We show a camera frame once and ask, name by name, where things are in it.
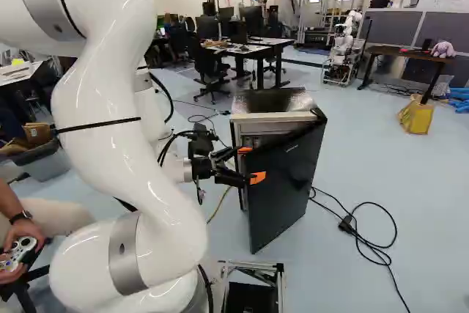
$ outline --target game controller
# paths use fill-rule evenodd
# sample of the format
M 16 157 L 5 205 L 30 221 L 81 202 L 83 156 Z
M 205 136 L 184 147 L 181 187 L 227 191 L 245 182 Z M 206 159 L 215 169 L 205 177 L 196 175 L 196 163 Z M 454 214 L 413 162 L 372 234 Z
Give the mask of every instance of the game controller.
M 12 244 L 12 249 L 7 254 L 10 259 L 0 262 L 0 271 L 15 271 L 20 263 L 28 262 L 31 255 L 34 255 L 34 250 L 37 246 L 37 240 L 34 237 L 20 237 Z

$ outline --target person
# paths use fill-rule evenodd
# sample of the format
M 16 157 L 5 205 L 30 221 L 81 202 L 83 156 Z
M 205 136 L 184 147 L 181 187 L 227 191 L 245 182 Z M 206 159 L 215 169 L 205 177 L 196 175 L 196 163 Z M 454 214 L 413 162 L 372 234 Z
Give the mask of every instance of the person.
M 13 242 L 22 236 L 36 238 L 36 251 L 39 251 L 46 238 L 67 236 L 94 222 L 91 213 L 76 203 L 33 198 L 20 201 L 11 187 L 0 179 L 0 241 L 4 249 L 0 260 L 8 258 Z M 0 284 L 18 280 L 27 269 L 20 264 L 13 272 L 0 271 Z
M 164 14 L 164 31 L 165 31 L 165 37 L 170 38 L 171 36 L 171 29 L 176 26 L 177 24 L 172 20 L 171 14 L 167 12 Z M 173 59 L 173 62 L 177 61 L 177 56 L 176 53 L 174 52 L 172 46 L 170 43 L 165 44 L 166 48 L 168 49 L 169 53 L 171 54 L 171 58 Z

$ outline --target power adapter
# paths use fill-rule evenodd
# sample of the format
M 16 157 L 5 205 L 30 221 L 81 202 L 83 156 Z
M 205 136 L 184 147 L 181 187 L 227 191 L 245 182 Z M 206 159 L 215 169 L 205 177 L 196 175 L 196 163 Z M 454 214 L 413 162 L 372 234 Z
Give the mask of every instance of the power adapter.
M 345 216 L 339 224 L 340 231 L 346 232 L 349 235 L 353 235 L 355 230 L 352 227 L 353 217 L 351 215 Z

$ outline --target stuffed toy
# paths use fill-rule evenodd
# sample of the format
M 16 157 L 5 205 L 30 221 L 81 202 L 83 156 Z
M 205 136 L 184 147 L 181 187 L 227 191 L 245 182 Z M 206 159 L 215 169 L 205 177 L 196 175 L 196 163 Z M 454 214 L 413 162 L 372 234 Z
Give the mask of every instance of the stuffed toy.
M 440 58 L 456 56 L 453 45 L 450 42 L 440 42 L 433 47 L 432 55 Z

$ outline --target blue floor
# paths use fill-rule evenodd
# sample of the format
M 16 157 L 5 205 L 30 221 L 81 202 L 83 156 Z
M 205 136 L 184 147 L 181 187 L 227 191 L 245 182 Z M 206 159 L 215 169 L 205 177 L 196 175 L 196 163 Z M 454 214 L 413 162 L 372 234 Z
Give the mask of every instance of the blue floor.
M 388 253 L 412 312 L 469 312 L 465 223 L 469 206 L 469 116 L 438 106 L 429 135 L 411 136 L 396 120 L 396 113 L 408 98 L 359 92 L 357 83 L 345 89 L 321 86 L 319 69 L 284 66 L 288 70 L 285 79 L 292 81 L 291 86 L 306 87 L 329 119 L 314 184 L 340 198 L 349 209 L 371 201 L 394 215 L 399 236 Z M 252 70 L 252 62 L 246 67 Z M 196 77 L 192 69 L 153 72 L 175 100 L 193 103 L 191 97 L 200 86 L 192 80 Z M 267 76 L 265 86 L 271 86 L 273 79 L 273 75 Z M 235 82 L 231 85 L 234 91 L 239 88 Z M 230 99 L 224 98 L 215 107 L 229 108 Z M 198 104 L 211 107 L 204 98 Z M 192 114 L 212 114 L 209 109 L 183 103 L 176 103 L 176 110 L 170 122 L 176 130 L 190 128 L 186 119 Z M 229 143 L 229 118 L 217 116 L 213 122 L 218 135 Z M 179 148 L 184 154 L 184 141 L 179 142 Z M 180 187 L 195 196 L 192 184 Z M 207 192 L 202 210 L 208 217 L 225 187 L 210 181 L 204 181 L 202 187 Z M 80 202 L 98 219 L 124 213 L 117 202 L 93 191 L 74 172 L 46 184 L 28 179 L 13 188 L 19 197 Z M 328 198 L 318 195 L 317 200 L 341 213 Z M 392 224 L 379 210 L 366 209 L 357 217 L 363 236 L 378 243 L 391 239 Z M 405 312 L 387 270 L 360 257 L 354 241 L 337 229 L 336 219 L 314 204 L 296 225 L 260 253 L 251 255 L 247 221 L 240 212 L 237 192 L 232 190 L 209 225 L 209 234 L 209 252 L 216 259 L 285 263 L 286 312 Z M 39 264 L 50 261 L 57 243 L 45 250 Z M 35 283 L 32 292 L 40 312 L 66 312 L 47 290 L 46 280 Z M 15 302 L 8 305 L 10 310 L 5 312 L 19 312 Z

